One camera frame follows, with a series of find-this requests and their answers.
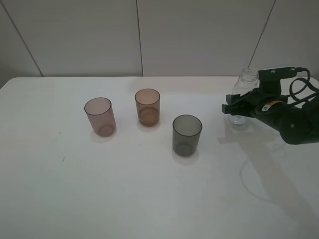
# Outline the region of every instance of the white table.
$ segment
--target white table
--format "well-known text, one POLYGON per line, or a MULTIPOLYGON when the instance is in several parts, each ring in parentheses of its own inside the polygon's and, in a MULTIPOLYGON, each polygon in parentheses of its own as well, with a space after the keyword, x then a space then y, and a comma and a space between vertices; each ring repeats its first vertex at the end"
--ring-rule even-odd
POLYGON ((221 104, 236 80, 10 80, 0 89, 0 238, 319 238, 319 144, 287 145, 254 119, 232 128, 221 104), (142 88, 161 94, 153 128, 138 123, 142 88), (100 96, 113 104, 111 138, 84 113, 100 96), (189 159, 171 147, 181 114, 203 123, 189 159))

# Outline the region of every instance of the cup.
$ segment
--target cup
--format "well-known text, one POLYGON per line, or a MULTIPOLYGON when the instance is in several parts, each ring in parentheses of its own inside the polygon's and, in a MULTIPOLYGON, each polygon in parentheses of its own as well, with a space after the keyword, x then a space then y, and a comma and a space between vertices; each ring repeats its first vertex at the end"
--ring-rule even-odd
POLYGON ((195 153, 200 137, 202 123, 191 115, 178 116, 173 121, 173 150, 187 157, 195 153))
POLYGON ((116 128, 112 103, 109 99, 98 97, 86 103, 84 111, 89 118, 94 133, 109 137, 116 128))
POLYGON ((160 94, 153 89, 142 89, 135 94, 139 122, 151 127, 160 120, 160 94))

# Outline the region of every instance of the brown cup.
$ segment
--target brown cup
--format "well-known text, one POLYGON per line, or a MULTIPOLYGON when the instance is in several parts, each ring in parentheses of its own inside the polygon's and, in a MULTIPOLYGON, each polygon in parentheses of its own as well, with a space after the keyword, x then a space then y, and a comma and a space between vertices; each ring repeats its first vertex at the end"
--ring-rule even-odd
POLYGON ((135 94, 139 121, 146 127, 154 126, 160 120, 160 94, 153 89, 142 89, 135 94))
POLYGON ((109 99, 98 97, 86 103, 84 111, 89 118, 94 133, 101 137, 112 135, 116 128, 112 110, 112 103, 109 99))

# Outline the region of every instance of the black cable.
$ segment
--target black cable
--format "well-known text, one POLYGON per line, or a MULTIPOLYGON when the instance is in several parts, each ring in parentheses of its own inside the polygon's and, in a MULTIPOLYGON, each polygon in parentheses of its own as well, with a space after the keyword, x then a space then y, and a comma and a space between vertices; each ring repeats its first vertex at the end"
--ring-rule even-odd
POLYGON ((309 102, 309 99, 313 98, 313 97, 317 97, 319 96, 319 89, 316 88, 315 86, 313 86, 313 84, 310 83, 310 71, 306 68, 296 68, 296 70, 298 72, 302 72, 302 71, 306 71, 307 72, 307 79, 305 78, 302 78, 302 77, 299 77, 297 79, 295 79, 291 84, 290 84, 290 87, 289 87, 289 95, 286 95, 286 96, 281 96, 281 97, 278 97, 276 99, 273 99, 272 101, 282 101, 284 99, 287 99, 289 97, 292 97, 295 102, 294 103, 291 103, 289 105, 286 105, 286 106, 283 106, 283 107, 279 107, 279 108, 276 108, 276 109, 273 109, 273 110, 269 110, 269 111, 261 111, 260 109, 262 109, 266 103, 262 103, 260 105, 258 105, 255 109, 255 113, 257 115, 267 115, 267 114, 272 114, 273 112, 277 112, 277 111, 281 111, 283 109, 287 109, 287 108, 290 108, 292 106, 296 106, 296 105, 299 105, 301 103, 308 103, 309 102), (297 92, 293 92, 293 85, 294 85, 294 82, 296 81, 301 81, 303 82, 305 85, 302 87, 301 90, 297 91, 297 92), (299 99, 296 97, 296 95, 300 94, 301 92, 303 92, 306 88, 309 88, 310 90, 314 91, 315 93, 307 96, 307 97, 304 97, 302 99, 299 99))

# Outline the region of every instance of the robotic arm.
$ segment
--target robotic arm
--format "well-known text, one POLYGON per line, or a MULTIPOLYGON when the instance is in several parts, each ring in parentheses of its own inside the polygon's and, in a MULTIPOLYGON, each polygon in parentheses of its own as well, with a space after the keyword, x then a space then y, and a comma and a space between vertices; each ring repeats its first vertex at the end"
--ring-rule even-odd
POLYGON ((306 68, 284 67, 261 70, 260 86, 245 95, 227 95, 227 105, 222 105, 224 114, 256 118, 277 130, 288 144, 319 142, 319 89, 310 83, 310 72, 306 68), (307 79, 297 78, 291 85, 289 95, 281 95, 281 79, 292 78, 298 72, 306 71, 307 79), (305 86, 293 92, 295 81, 302 81, 305 86), (309 87, 313 94, 298 99, 297 94, 309 87), (288 98, 295 102, 288 104, 288 98))

